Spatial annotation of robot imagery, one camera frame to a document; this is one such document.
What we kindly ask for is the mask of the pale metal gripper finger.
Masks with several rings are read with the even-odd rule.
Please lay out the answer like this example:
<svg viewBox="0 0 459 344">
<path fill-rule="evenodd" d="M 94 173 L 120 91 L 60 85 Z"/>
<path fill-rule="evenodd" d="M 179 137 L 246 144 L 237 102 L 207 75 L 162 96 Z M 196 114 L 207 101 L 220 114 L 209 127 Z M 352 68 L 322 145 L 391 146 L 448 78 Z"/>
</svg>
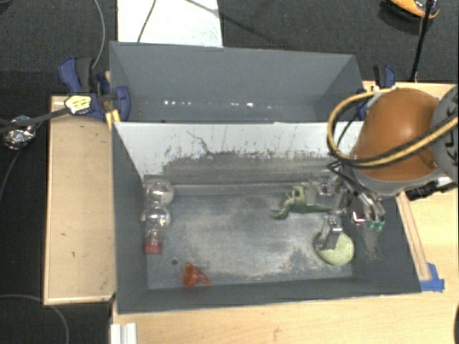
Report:
<svg viewBox="0 0 459 344">
<path fill-rule="evenodd" d="M 329 181 L 309 181 L 308 194 L 314 196 L 331 196 L 333 194 L 333 186 Z"/>
<path fill-rule="evenodd" d="M 323 220 L 321 231 L 314 239 L 315 249 L 317 251 L 334 250 L 342 233 L 341 219 L 335 216 L 326 216 Z"/>
</svg>

